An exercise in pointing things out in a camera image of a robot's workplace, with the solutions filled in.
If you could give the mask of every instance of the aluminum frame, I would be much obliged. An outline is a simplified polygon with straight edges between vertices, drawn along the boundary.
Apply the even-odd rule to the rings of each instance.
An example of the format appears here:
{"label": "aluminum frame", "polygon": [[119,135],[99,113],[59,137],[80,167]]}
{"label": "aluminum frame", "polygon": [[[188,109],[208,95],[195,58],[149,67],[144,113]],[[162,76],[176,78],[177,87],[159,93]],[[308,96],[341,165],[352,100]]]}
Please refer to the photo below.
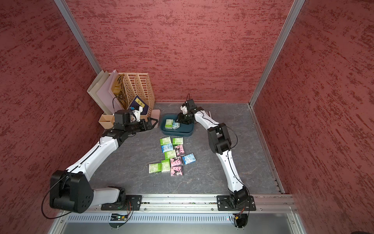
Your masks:
{"label": "aluminum frame", "polygon": [[270,172],[272,173],[273,178],[275,178],[275,181],[278,184],[280,193],[284,194],[285,190],[284,190],[284,188],[282,186],[282,183],[280,181],[277,169],[275,168],[275,165],[274,165],[274,162],[273,162],[273,158],[270,154],[269,148],[267,147],[266,140],[264,138],[264,135],[262,134],[260,124],[257,120],[256,114],[255,114],[252,106],[249,106],[249,112],[251,113],[253,123],[255,124],[255,128],[256,128],[256,131],[257,131],[257,134],[258,134],[258,138],[260,140],[262,149],[264,150],[265,157],[266,157],[267,163],[268,163],[269,168],[270,168]]}
{"label": "aluminum frame", "polygon": [[77,22],[75,21],[71,11],[66,4],[65,0],[54,0],[58,9],[60,10],[62,16],[64,17],[66,23],[69,25],[70,30],[73,32],[75,38],[77,39],[80,47],[83,52],[86,54],[88,60],[90,61],[92,67],[94,68],[96,74],[99,74],[101,67],[97,59],[95,58],[94,53],[92,52],[90,46],[88,45],[85,37],[82,34]]}
{"label": "aluminum frame", "polygon": [[303,6],[305,0],[295,0],[294,3],[291,6],[291,9],[287,15],[286,21],[284,22],[284,25],[282,27],[282,30],[280,31],[280,34],[278,36],[278,39],[274,45],[274,49],[269,57],[269,60],[267,61],[267,64],[265,66],[264,72],[262,73],[260,80],[258,81],[258,84],[255,88],[255,91],[253,92],[253,95],[251,97],[251,100],[249,101],[249,105],[253,106],[264,87],[264,84],[267,80],[267,77],[269,76],[273,65],[279,55],[279,53],[282,50],[282,47],[284,45],[284,42],[286,41],[289,32],[291,31],[292,26],[295,23],[295,20],[297,18],[297,15],[299,14],[301,7]]}
{"label": "aluminum frame", "polygon": [[[217,196],[227,194],[141,194],[143,196],[139,211],[134,213],[184,213],[184,214],[232,214],[237,211],[218,211]],[[295,215],[298,210],[295,206],[295,201],[292,194],[252,194],[256,202],[256,211],[251,213],[285,213],[289,217],[292,229],[300,230],[298,225],[301,224],[300,219]],[[100,206],[90,207],[84,213],[90,214],[109,214],[113,211],[101,210]],[[72,213],[58,219],[55,219],[48,234],[59,234],[63,230],[64,225],[68,222],[70,215],[77,215]]]}

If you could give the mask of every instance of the blue tissue pack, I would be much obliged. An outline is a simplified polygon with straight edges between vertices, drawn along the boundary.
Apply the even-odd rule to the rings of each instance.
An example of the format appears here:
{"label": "blue tissue pack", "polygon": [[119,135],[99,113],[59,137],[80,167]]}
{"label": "blue tissue pack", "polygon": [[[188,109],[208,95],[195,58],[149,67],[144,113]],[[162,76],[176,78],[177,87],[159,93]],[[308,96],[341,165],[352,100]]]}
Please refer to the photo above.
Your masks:
{"label": "blue tissue pack", "polygon": [[165,153],[167,151],[171,151],[171,150],[174,149],[172,143],[169,143],[169,144],[166,144],[166,145],[162,145],[161,148],[162,148],[162,152],[163,153]]}
{"label": "blue tissue pack", "polygon": [[185,165],[196,162],[195,156],[193,154],[188,154],[182,157]]}

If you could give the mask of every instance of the green tissue pack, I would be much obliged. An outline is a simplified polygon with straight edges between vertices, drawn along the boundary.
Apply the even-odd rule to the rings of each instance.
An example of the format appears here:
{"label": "green tissue pack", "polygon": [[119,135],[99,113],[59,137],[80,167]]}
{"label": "green tissue pack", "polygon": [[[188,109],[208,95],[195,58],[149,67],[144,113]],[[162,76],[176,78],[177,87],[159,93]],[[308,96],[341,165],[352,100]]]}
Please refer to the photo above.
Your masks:
{"label": "green tissue pack", "polygon": [[170,159],[161,161],[161,172],[170,172]]}
{"label": "green tissue pack", "polygon": [[165,159],[171,159],[175,158],[177,156],[177,153],[175,152],[175,149],[172,151],[165,152]]}
{"label": "green tissue pack", "polygon": [[149,173],[161,172],[161,163],[149,164]]}
{"label": "green tissue pack", "polygon": [[160,139],[160,145],[166,145],[171,143],[171,138],[170,137],[165,137]]}
{"label": "green tissue pack", "polygon": [[173,138],[173,145],[182,145],[183,144],[183,137],[175,137]]}

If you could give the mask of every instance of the teal tray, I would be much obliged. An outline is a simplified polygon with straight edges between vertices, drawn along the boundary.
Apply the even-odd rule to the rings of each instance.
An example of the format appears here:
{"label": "teal tray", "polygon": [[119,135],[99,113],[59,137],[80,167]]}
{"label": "teal tray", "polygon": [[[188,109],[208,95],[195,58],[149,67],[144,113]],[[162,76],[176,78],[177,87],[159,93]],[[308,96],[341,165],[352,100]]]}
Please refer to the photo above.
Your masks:
{"label": "teal tray", "polygon": [[161,119],[161,125],[160,129],[163,134],[167,136],[177,136],[177,137],[189,137],[193,133],[193,129],[195,127],[195,124],[181,124],[179,128],[177,129],[166,129],[165,128],[165,122],[167,119],[173,119],[176,120],[178,117],[178,114],[165,114],[162,116]]}

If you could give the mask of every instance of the black cable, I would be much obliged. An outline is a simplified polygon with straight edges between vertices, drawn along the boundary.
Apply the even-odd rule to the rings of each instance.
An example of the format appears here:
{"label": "black cable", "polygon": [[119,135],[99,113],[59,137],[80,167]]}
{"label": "black cable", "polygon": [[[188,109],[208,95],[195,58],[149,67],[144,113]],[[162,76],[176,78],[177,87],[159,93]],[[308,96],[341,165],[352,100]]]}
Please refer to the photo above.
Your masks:
{"label": "black cable", "polygon": [[245,186],[237,177],[236,177],[236,175],[235,175],[235,173],[234,173],[234,170],[233,170],[233,168],[231,167],[231,163],[230,163],[230,159],[229,159],[229,152],[227,152],[227,160],[229,161],[229,165],[230,165],[230,168],[231,168],[231,171],[233,172],[233,174],[234,174],[234,176],[235,176],[235,178],[239,181],[239,183],[241,183],[244,187],[245,187],[245,189],[247,190],[247,192],[248,192],[248,194],[249,194],[249,190],[248,190],[248,188],[247,188],[247,186]]}
{"label": "black cable", "polygon": [[121,98],[121,97],[117,97],[117,96],[115,96],[115,97],[112,99],[112,105],[113,105],[113,111],[114,111],[114,112],[116,112],[116,110],[114,109],[114,100],[115,100],[116,98],[122,99],[123,101],[125,101],[125,104],[127,104],[127,102],[126,102],[125,99],[123,99],[123,98]]}
{"label": "black cable", "polygon": [[[83,160],[80,164],[82,164],[84,161],[86,161],[98,148],[99,148],[100,146],[98,145],[97,147],[96,147],[96,149],[87,157],[87,158],[85,158],[85,160]],[[64,179],[65,177],[67,177],[68,176],[68,173],[66,173],[66,175],[64,176],[64,177],[62,177],[61,179],[59,179],[49,190],[48,190],[48,192],[46,193],[46,195],[44,196],[44,198],[43,198],[43,201],[42,201],[42,205],[41,205],[41,210],[42,210],[42,215],[46,218],[46,219],[57,219],[57,218],[60,218],[60,217],[63,217],[63,216],[65,216],[65,215],[68,215],[68,214],[70,214],[71,212],[69,212],[69,213],[66,213],[66,214],[64,214],[64,215],[60,215],[60,216],[57,216],[57,217],[53,217],[53,218],[51,218],[51,217],[48,217],[48,216],[46,216],[46,214],[44,214],[44,210],[43,210],[43,204],[44,204],[44,201],[45,201],[45,199],[46,199],[46,197],[48,196],[48,194],[50,193],[50,191],[52,190],[52,188],[54,187],[54,186],[56,186],[62,179]]]}
{"label": "black cable", "polygon": [[237,134],[234,132],[234,130],[232,130],[232,128],[230,128],[230,127],[227,127],[227,128],[231,129],[231,131],[233,131],[233,133],[236,136],[236,144],[233,147],[231,147],[231,149],[233,149],[237,145]]}
{"label": "black cable", "polygon": [[62,177],[61,179],[59,179],[49,190],[48,190],[48,192],[46,193],[46,195],[44,196],[44,198],[43,198],[43,201],[42,201],[42,206],[40,207],[41,208],[41,210],[42,210],[42,215],[46,218],[46,219],[57,219],[57,218],[60,218],[60,217],[63,217],[63,216],[65,216],[65,215],[68,215],[68,214],[70,214],[71,212],[69,212],[69,213],[66,213],[66,214],[64,214],[64,215],[60,215],[60,216],[57,216],[57,217],[53,217],[53,218],[51,218],[51,217],[48,217],[48,216],[46,216],[46,214],[44,213],[44,210],[43,210],[43,204],[44,204],[44,201],[45,201],[45,199],[46,199],[46,197],[47,197],[47,195],[49,194],[49,192],[52,190],[52,188],[54,187],[54,186],[56,186],[56,184],[58,184],[62,179],[64,179],[65,177],[67,177],[68,176],[68,174],[66,174],[64,177]]}
{"label": "black cable", "polygon": [[[203,119],[206,119],[206,118],[204,118],[204,115],[205,115],[205,114],[204,114],[202,111],[200,111],[200,113],[203,114],[203,117],[202,117],[202,118],[203,118]],[[232,130],[232,128],[230,128],[230,127],[228,127],[228,126],[227,126],[227,128],[229,128],[231,131],[233,131],[233,133],[234,133],[235,136],[236,136],[236,144],[235,144],[233,147],[231,147],[231,149],[233,149],[233,148],[237,145],[237,143],[238,143],[238,140],[237,140],[237,134],[234,132],[234,130]]]}
{"label": "black cable", "polygon": [[129,220],[131,219],[132,214],[134,214],[134,209],[132,209],[132,213],[131,213],[130,217],[127,216],[127,220],[126,220],[126,222],[124,222],[123,224],[127,223],[127,221],[129,221]]}

